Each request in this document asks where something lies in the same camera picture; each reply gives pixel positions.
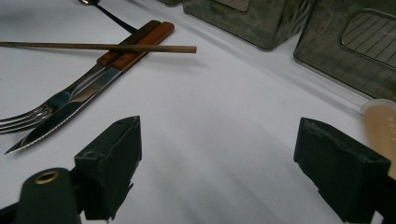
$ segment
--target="fork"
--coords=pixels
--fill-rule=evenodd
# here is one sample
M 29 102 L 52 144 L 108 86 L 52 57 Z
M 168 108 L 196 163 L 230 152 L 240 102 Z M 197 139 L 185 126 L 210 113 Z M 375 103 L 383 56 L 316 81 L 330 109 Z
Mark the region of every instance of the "fork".
M 23 132 L 38 126 L 91 84 L 105 68 L 104 65 L 98 63 L 70 86 L 54 94 L 37 108 L 12 118 L 0 119 L 0 134 Z

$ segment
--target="wooden stick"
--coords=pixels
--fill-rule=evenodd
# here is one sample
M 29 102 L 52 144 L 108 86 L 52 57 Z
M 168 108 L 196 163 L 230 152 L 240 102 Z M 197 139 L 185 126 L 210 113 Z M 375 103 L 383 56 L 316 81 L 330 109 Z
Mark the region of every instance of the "wooden stick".
M 171 52 L 196 53 L 195 46 L 164 46 L 164 45 L 111 45 L 111 44 L 65 44 L 65 43 L 28 43 L 0 42 L 0 47 L 10 48 L 40 48 L 40 49 L 103 49 L 136 52 Z

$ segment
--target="white tablecloth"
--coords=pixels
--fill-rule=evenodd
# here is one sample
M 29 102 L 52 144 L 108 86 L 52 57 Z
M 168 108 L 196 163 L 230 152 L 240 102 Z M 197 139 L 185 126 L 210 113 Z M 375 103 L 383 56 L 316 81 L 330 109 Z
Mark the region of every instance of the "white tablecloth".
M 298 37 L 263 52 L 154 0 L 102 1 L 134 27 L 170 21 L 150 53 L 66 125 L 22 153 L 0 156 L 0 206 L 29 176 L 71 169 L 74 156 L 118 119 L 140 116 L 143 160 L 113 223 L 342 223 L 293 161 L 301 117 L 327 122 L 367 145 L 356 92 L 297 64 Z M 4 0 L 2 41 L 120 43 L 129 34 L 77 0 Z M 28 111 L 87 72 L 104 52 L 0 49 L 0 119 Z M 4 153 L 28 132 L 0 136 Z M 83 223 L 105 223 L 86 221 Z

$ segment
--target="beige cup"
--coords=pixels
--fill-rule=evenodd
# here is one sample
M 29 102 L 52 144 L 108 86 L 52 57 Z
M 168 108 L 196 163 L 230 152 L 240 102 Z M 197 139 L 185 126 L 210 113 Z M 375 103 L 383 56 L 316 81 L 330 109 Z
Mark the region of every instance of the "beige cup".
M 361 107 L 371 149 L 391 160 L 389 175 L 396 179 L 396 103 L 376 99 Z

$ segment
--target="knife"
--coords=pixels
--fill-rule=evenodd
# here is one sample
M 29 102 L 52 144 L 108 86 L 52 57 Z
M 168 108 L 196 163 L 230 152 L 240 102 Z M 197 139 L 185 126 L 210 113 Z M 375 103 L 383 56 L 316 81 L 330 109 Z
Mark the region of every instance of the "knife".
M 143 37 L 137 45 L 158 45 L 166 37 L 172 34 L 174 30 L 175 25 L 171 22 L 165 21 L 154 28 L 154 30 L 148 35 Z M 147 54 L 147 52 L 126 52 L 122 54 L 94 82 L 79 92 L 68 104 L 61 107 L 58 111 L 52 114 L 51 117 L 43 121 L 39 126 L 23 137 L 22 140 L 9 149 L 6 154 L 29 147 L 55 131 L 73 117 L 73 115 L 75 115 L 92 98 L 98 95 L 99 92 L 104 90 L 109 84 L 128 71 L 128 69 L 138 63 Z

